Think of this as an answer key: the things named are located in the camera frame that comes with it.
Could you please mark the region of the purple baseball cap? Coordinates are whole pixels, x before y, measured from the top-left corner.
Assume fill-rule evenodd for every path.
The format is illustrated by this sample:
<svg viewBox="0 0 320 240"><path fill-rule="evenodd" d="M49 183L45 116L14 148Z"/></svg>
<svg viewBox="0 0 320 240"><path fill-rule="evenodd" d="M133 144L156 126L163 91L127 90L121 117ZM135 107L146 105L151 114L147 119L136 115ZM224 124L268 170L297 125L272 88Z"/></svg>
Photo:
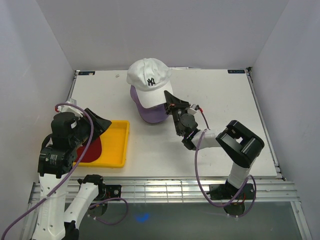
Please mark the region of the purple baseball cap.
<svg viewBox="0 0 320 240"><path fill-rule="evenodd" d="M130 97L137 107L140 117L149 124L158 124L165 121L169 116L166 114L164 104L160 104L151 108L144 108L138 98L134 86L130 87Z"/></svg>

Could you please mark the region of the red baseball cap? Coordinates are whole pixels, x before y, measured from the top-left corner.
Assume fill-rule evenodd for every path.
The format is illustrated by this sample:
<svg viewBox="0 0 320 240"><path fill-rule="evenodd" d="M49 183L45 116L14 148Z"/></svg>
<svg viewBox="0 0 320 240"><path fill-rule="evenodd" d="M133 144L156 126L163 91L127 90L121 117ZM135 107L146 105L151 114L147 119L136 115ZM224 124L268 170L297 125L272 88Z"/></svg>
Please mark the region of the red baseball cap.
<svg viewBox="0 0 320 240"><path fill-rule="evenodd" d="M102 142L101 138L95 139L88 147L81 163L92 163L96 161L102 154Z"/></svg>

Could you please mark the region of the white baseball cap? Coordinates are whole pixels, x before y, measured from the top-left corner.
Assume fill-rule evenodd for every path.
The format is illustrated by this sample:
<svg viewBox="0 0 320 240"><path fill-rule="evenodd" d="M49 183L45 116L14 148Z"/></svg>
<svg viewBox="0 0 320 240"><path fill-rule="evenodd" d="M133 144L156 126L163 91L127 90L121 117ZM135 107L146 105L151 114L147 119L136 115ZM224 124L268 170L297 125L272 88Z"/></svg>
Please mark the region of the white baseball cap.
<svg viewBox="0 0 320 240"><path fill-rule="evenodd" d="M166 102L165 91L173 94L171 69L156 58L134 62L127 70L126 81L136 90L143 108L149 109Z"/></svg>

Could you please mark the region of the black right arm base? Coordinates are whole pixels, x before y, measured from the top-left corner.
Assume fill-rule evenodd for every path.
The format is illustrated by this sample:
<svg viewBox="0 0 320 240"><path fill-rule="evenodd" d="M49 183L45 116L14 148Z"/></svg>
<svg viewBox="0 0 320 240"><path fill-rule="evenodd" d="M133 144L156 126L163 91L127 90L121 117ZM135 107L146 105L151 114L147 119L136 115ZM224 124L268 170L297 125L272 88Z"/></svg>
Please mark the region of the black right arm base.
<svg viewBox="0 0 320 240"><path fill-rule="evenodd" d="M211 200L230 200L238 192L237 188L227 184L210 184L209 191L206 193L210 196ZM252 200L254 198L255 189L253 184L247 183L236 200L242 200L244 197L246 200Z"/></svg>

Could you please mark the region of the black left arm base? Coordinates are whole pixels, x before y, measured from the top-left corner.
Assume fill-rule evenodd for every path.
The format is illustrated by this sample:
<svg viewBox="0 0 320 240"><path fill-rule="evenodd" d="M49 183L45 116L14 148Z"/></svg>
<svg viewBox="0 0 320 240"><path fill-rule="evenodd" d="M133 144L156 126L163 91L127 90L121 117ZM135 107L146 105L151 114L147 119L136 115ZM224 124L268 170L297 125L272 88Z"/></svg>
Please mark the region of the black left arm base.
<svg viewBox="0 0 320 240"><path fill-rule="evenodd" d="M122 186L120 184L106 184L103 190L102 200L120 198L122 194Z"/></svg>

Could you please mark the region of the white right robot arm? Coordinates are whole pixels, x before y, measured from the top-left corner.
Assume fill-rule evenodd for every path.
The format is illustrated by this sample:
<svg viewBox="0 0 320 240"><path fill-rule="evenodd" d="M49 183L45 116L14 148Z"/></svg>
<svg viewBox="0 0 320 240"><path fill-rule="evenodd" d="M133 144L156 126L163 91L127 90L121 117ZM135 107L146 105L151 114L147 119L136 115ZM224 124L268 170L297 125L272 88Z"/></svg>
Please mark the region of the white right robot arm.
<svg viewBox="0 0 320 240"><path fill-rule="evenodd" d="M264 141L237 120L231 120L218 133L213 129L198 129L195 114L202 111L199 105L191 105L167 90L164 91L165 113L171 115L176 134L188 150L222 148L233 161L230 174L225 182L226 194L237 199L244 193L244 186L256 158L265 147Z"/></svg>

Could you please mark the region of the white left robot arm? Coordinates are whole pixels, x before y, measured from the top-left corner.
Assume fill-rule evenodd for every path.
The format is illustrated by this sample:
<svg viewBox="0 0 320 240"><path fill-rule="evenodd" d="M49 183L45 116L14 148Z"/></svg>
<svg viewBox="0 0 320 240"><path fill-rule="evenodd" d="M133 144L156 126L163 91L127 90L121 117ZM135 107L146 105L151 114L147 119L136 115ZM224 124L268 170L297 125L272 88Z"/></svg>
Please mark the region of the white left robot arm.
<svg viewBox="0 0 320 240"><path fill-rule="evenodd" d="M104 199L107 190L102 176L87 175L79 181L78 194L65 209L73 164L83 158L77 150L81 146L87 149L111 124L89 108L83 114L65 111L53 117L49 136L52 143L44 144L39 155L40 205L32 239L76 240L79 237L79 226L87 209L94 200Z"/></svg>

